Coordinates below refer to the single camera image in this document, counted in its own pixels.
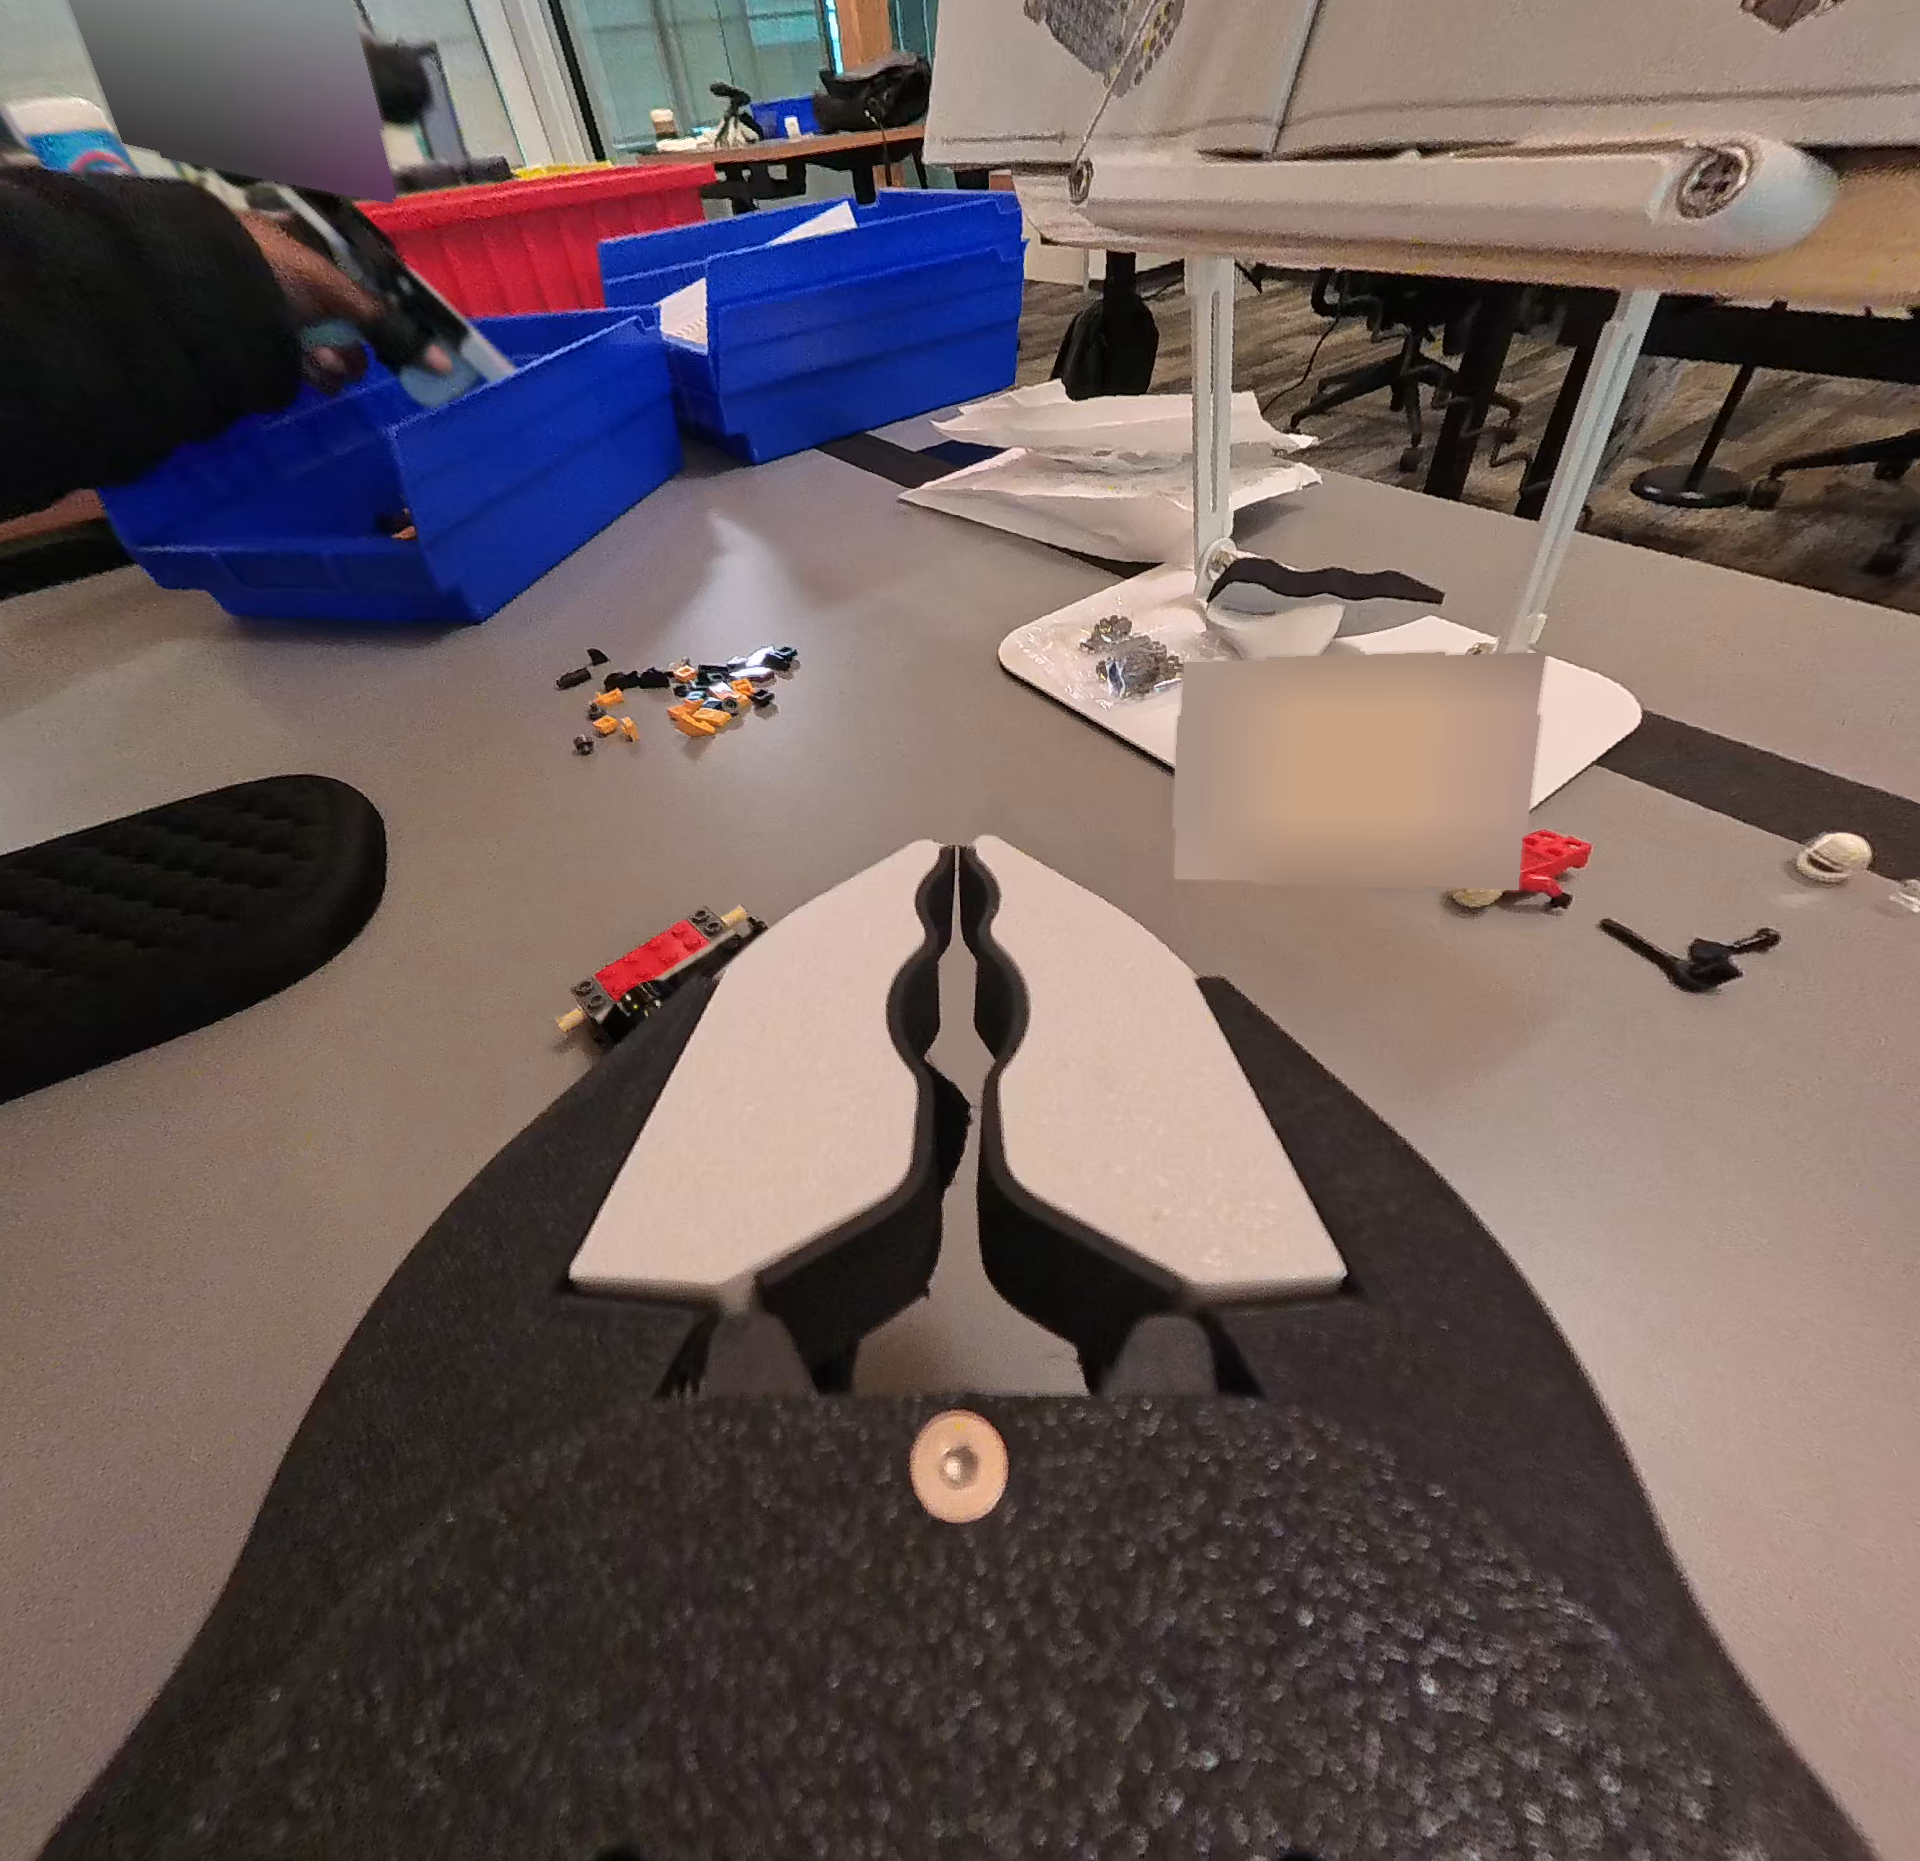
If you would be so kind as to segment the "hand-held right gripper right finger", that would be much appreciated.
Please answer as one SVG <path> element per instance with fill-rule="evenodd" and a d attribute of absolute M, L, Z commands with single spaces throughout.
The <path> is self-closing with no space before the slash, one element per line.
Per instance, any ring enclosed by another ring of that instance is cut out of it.
<path fill-rule="evenodd" d="M 1337 1293 L 1349 1265 L 1189 962 L 998 836 L 956 898 L 992 1055 L 981 1263 L 1086 1388 L 1140 1320 Z"/>

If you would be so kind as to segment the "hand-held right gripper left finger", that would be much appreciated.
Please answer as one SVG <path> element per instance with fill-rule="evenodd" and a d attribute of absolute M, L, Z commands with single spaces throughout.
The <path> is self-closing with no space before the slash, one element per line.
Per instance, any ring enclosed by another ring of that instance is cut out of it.
<path fill-rule="evenodd" d="M 566 1263 L 574 1326 L 648 1339 L 648 1390 L 784 1343 L 806 1394 L 926 1299 L 973 1112 L 941 1031 L 956 850 L 909 841 L 702 984 Z"/>

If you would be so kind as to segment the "blue plastic bin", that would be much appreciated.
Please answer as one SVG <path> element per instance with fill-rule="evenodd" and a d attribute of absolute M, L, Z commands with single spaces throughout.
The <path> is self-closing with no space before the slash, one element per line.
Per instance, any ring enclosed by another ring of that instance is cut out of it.
<path fill-rule="evenodd" d="M 646 310 L 483 319 L 516 366 L 440 409 L 381 366 L 345 393 L 187 444 L 102 487 L 158 585 L 237 618 L 477 626 L 682 467 Z"/>
<path fill-rule="evenodd" d="M 1015 383 L 1018 234 L 895 260 L 838 243 L 852 237 L 707 268 L 704 343 L 660 333 L 687 434 L 764 466 Z"/>
<path fill-rule="evenodd" d="M 817 243 L 838 243 L 838 258 L 867 271 L 953 260 L 973 248 L 1021 263 L 1021 208 L 1011 191 L 884 190 L 874 201 L 795 201 L 606 240 L 596 248 L 603 305 L 657 305 L 702 280 L 712 263 L 764 248 L 795 252 Z"/>

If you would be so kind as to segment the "person's left forearm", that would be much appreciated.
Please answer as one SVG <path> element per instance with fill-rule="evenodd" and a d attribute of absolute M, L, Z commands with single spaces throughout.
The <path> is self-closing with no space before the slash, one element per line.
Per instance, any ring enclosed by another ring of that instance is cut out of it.
<path fill-rule="evenodd" d="M 3 174 L 3 512 L 151 471 L 292 405 L 299 317 L 212 195 L 131 174 Z"/>

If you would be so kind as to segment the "person's left hand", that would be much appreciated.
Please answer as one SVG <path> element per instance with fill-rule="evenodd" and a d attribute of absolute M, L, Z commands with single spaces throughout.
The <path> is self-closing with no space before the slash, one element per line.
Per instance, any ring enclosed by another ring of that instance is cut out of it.
<path fill-rule="evenodd" d="M 339 393 L 364 379 L 365 339 L 381 329 L 393 310 L 276 219 L 242 213 L 237 221 L 286 302 L 306 379 L 320 393 Z"/>

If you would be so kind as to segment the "red plastic bin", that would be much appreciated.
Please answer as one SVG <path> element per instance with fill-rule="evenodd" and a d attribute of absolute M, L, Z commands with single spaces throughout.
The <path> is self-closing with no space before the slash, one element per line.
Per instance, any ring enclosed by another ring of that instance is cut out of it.
<path fill-rule="evenodd" d="M 600 242 L 704 217 L 712 162 L 646 161 L 364 201 L 414 272 L 470 317 L 603 305 Z"/>

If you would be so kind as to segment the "red and black brick assembly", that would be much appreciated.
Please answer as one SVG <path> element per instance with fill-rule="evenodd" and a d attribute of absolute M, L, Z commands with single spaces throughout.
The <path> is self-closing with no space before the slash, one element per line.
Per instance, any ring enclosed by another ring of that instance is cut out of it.
<path fill-rule="evenodd" d="M 716 978 L 765 930 L 768 922 L 747 907 L 697 907 L 576 983 L 556 1027 L 612 1048 L 687 987 Z"/>

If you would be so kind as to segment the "white bottle with blue label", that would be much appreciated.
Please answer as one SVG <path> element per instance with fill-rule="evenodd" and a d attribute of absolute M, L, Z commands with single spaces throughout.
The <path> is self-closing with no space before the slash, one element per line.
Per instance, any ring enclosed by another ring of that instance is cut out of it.
<path fill-rule="evenodd" d="M 84 96 L 5 102 L 3 143 L 7 157 L 58 174 L 137 174 L 108 116 Z"/>

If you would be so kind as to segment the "pile of small toy bricks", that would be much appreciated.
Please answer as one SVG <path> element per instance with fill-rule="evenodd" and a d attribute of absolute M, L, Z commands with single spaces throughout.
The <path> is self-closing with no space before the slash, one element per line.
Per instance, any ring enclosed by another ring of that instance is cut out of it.
<path fill-rule="evenodd" d="M 580 696 L 582 723 L 569 750 L 594 756 L 603 746 L 638 746 L 639 713 L 657 702 L 664 720 L 688 742 L 707 742 L 735 728 L 777 713 L 787 681 L 800 673 L 803 651 L 762 644 L 723 660 L 682 656 L 670 663 L 620 668 L 589 647 L 586 663 L 556 679 L 563 696 Z"/>

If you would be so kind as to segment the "clear bag of small parts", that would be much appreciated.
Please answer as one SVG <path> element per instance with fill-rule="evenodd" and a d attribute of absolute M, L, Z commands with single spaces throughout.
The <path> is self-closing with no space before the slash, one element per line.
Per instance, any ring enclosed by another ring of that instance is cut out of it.
<path fill-rule="evenodd" d="M 1210 637 L 1187 618 L 1148 626 L 1122 611 L 1098 616 L 1068 644 L 1068 681 L 1092 706 L 1122 706 L 1175 691 L 1191 663 L 1213 656 Z"/>

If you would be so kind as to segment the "grey and black wavy part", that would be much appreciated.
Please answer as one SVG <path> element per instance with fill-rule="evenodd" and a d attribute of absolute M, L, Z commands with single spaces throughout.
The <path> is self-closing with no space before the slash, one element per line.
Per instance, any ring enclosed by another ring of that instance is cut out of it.
<path fill-rule="evenodd" d="M 1356 603 L 1397 600 L 1437 607 L 1443 590 L 1399 569 L 1294 566 L 1259 554 L 1235 554 L 1209 581 L 1202 610 L 1210 626 L 1238 633 L 1296 610 L 1337 603 L 1333 628 Z"/>

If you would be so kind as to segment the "black toy connector piece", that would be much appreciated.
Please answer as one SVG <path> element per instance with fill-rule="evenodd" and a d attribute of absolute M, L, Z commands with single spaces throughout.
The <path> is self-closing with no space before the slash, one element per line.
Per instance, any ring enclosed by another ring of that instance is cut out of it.
<path fill-rule="evenodd" d="M 1708 996 L 1741 981 L 1744 960 L 1772 953 L 1782 943 L 1779 930 L 1760 929 L 1734 942 L 1694 936 L 1683 953 L 1674 953 L 1616 917 L 1600 917 L 1598 929 L 1610 942 L 1628 949 L 1636 957 L 1654 967 L 1669 984 L 1689 996 Z"/>

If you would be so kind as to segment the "crumpled white plastic bags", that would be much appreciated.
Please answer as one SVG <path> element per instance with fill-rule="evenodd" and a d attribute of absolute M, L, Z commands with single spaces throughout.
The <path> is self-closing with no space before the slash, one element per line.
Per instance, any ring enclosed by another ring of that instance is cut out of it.
<path fill-rule="evenodd" d="M 1196 400 L 1074 400 L 1062 382 L 1015 388 L 938 420 L 989 457 L 903 492 L 909 505 L 1092 560 L 1191 564 Z"/>

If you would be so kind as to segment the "white stand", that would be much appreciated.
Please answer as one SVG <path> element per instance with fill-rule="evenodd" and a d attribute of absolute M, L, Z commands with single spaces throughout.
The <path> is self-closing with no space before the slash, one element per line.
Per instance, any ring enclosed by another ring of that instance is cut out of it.
<path fill-rule="evenodd" d="M 1092 706 L 1068 681 L 1068 644 L 1098 616 L 1122 611 L 1148 626 L 1202 626 L 1213 660 L 1306 656 L 1329 651 L 1376 656 L 1538 655 L 1555 586 L 1574 541 L 1578 511 L 1639 357 L 1654 311 L 1683 272 L 1769 263 L 1818 242 L 1843 199 L 1836 165 L 1779 140 L 1627 140 L 1612 145 L 1515 145 L 1392 157 L 1226 161 L 1187 152 L 1086 152 L 1067 172 L 1021 174 L 1021 205 L 1067 242 L 1115 247 L 1142 240 L 1187 262 L 1196 341 L 1196 554 L 1068 603 L 1009 633 L 1008 673 L 1062 704 L 1078 704 L 1113 738 L 1171 767 L 1187 686 L 1122 706 Z M 1578 397 L 1569 444 L 1550 484 L 1532 564 L 1507 630 L 1423 616 L 1383 633 L 1342 637 L 1337 603 L 1296 610 L 1238 633 L 1202 610 L 1209 581 L 1235 554 L 1226 495 L 1232 393 L 1232 285 L 1235 260 L 1306 250 L 1329 262 L 1380 248 L 1397 263 L 1519 263 L 1521 283 L 1547 283 L 1550 262 L 1583 263 L 1618 289 L 1598 359 Z"/>

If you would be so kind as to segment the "printed cardboard box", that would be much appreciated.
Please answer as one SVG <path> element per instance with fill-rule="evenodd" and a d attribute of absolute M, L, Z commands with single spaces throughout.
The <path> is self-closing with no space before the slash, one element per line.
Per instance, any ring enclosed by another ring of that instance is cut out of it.
<path fill-rule="evenodd" d="M 940 0 L 931 147 L 1248 157 L 1738 131 L 1914 147 L 1918 0 Z"/>

